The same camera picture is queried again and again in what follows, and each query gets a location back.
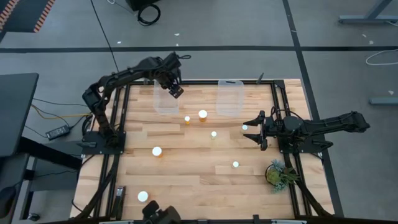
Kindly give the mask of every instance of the clear plastic container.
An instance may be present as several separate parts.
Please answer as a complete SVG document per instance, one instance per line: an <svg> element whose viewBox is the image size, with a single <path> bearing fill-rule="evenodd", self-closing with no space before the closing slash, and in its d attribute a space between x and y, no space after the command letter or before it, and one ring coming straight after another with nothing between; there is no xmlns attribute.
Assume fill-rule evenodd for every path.
<svg viewBox="0 0 398 224"><path fill-rule="evenodd" d="M169 90L164 90L155 80L154 108L158 114L178 114L178 99L170 95Z"/></svg>
<svg viewBox="0 0 398 224"><path fill-rule="evenodd" d="M217 114L236 117L242 111L243 82L239 80L219 80L217 89Z"/></svg>

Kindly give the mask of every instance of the striped caution tape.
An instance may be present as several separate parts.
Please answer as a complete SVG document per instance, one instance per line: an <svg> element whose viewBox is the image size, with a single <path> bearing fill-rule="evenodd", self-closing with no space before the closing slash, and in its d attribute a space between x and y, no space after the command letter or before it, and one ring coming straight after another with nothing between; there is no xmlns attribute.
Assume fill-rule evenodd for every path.
<svg viewBox="0 0 398 224"><path fill-rule="evenodd" d="M55 0L49 0L44 7L42 14L39 17L39 20L36 22L35 28L33 29L34 32L39 32L44 24L45 18L49 15L51 7L54 5Z"/></svg>
<svg viewBox="0 0 398 224"><path fill-rule="evenodd" d="M19 1L20 0L10 0L4 10L0 13L0 30L3 29L4 25L6 24L8 18L11 16Z"/></svg>

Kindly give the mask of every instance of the concrete floor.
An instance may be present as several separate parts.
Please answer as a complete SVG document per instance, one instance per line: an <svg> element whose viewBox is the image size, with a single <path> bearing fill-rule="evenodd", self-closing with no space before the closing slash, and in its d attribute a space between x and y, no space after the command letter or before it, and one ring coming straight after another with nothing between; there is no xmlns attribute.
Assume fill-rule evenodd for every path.
<svg viewBox="0 0 398 224"><path fill-rule="evenodd" d="M126 6L123 0L116 0ZM398 27L341 25L340 14L364 14L376 0L290 0L301 46L398 45ZM270 45L293 46L284 6L280 0L161 0L160 21L140 26L133 14L106 0L94 0L112 47ZM386 13L398 14L398 1ZM1 48L107 47L89 0L57 0L38 34L7 33ZM195 51L183 61L183 78L301 78L294 51ZM375 52L304 52L305 64L321 118L351 110L361 112L371 125L364 134L335 133L326 139L335 145L331 161L346 217L398 220L398 158L394 142L398 107L371 106L371 96L398 94L398 65L372 67L365 59ZM119 68L135 65L147 56L168 52L118 52ZM397 54L377 62L396 62ZM36 98L61 103L83 103L81 94L101 76L115 71L110 53L0 54L0 74L40 74ZM35 102L55 114L85 113L79 106ZM44 133L62 125L42 120L31 111L27 125ZM24 136L46 139L32 131ZM57 141L81 139L79 128ZM39 222L69 217L74 190L35 194L31 212Z"/></svg>

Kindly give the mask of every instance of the small potted plant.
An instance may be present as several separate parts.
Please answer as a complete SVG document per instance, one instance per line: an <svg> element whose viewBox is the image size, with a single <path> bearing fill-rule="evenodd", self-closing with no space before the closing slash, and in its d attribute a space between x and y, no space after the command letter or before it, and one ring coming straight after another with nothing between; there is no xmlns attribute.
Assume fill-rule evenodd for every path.
<svg viewBox="0 0 398 224"><path fill-rule="evenodd" d="M285 164L277 159L272 161L272 164L266 169L267 182L274 186L274 193L284 190L289 184L294 184L299 177L292 172L293 167L287 168Z"/></svg>

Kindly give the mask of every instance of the wooden table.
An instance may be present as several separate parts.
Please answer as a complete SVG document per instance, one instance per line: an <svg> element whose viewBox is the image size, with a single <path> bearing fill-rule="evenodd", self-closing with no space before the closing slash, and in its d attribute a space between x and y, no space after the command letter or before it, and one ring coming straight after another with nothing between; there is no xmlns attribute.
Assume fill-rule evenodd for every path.
<svg viewBox="0 0 398 224"><path fill-rule="evenodd" d="M309 119L300 80L285 80L292 111ZM132 86L126 116L126 150L120 158L116 187L127 188L123 219L141 220L142 208L137 195L145 190L149 200L161 208L173 205L182 219L261 219L293 218L289 190L277 194L265 180L264 173L271 160L283 161L275 139L268 139L268 149L241 134L242 123L254 119L260 110L267 115L273 106L269 85L245 85L243 110L239 117L216 114L217 85L188 85L180 99L180 112L161 116L153 107L153 86ZM111 113L108 105L107 114ZM207 110L205 123L198 119L199 110ZM185 124L184 116L191 122ZM210 133L217 132L212 140ZM249 127L248 133L258 133ZM152 155L160 146L163 157ZM322 162L311 154L302 154L307 186L325 210L333 213ZM83 208L98 187L103 156L95 156L81 169L75 203ZM232 162L240 166L232 168ZM298 187L300 212L304 214ZM104 214L107 194L104 193L101 214ZM72 208L71 216L77 210Z"/></svg>

